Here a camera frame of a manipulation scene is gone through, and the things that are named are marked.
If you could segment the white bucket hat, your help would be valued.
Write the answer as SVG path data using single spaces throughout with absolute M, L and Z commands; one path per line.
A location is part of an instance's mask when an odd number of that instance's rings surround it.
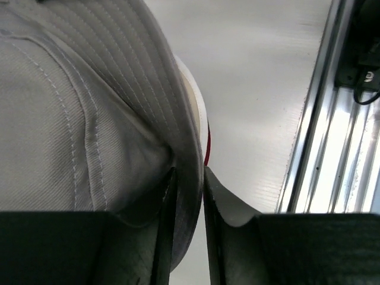
M 190 70 L 178 56 L 175 55 L 174 58 L 176 60 L 177 66 L 183 79 L 183 83 L 186 88 L 199 135 L 204 164 L 207 165 L 210 157 L 211 141 L 204 98 Z

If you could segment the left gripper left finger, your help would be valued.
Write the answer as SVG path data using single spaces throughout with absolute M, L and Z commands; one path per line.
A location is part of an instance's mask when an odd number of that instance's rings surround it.
M 2 212 L 2 284 L 167 284 L 177 175 L 118 213 Z

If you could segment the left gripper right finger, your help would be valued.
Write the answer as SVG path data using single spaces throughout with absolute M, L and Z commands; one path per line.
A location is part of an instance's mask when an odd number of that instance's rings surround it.
M 263 214 L 205 169 L 212 284 L 378 284 L 377 214 Z

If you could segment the grey bucket hat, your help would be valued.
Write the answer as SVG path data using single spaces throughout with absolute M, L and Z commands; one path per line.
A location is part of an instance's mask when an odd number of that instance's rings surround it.
M 203 157 L 182 74 L 143 1 L 1 2 L 1 209 L 119 211 L 178 173 L 172 266 Z

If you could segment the beige bucket hat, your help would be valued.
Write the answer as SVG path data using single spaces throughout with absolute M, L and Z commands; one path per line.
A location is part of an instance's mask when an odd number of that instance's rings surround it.
M 199 88 L 197 85 L 194 86 L 186 78 L 183 78 L 183 82 L 186 88 L 192 114 L 195 120 L 199 140 L 201 141 L 201 112 L 200 112 L 200 104 L 198 103 L 198 99 L 200 95 Z

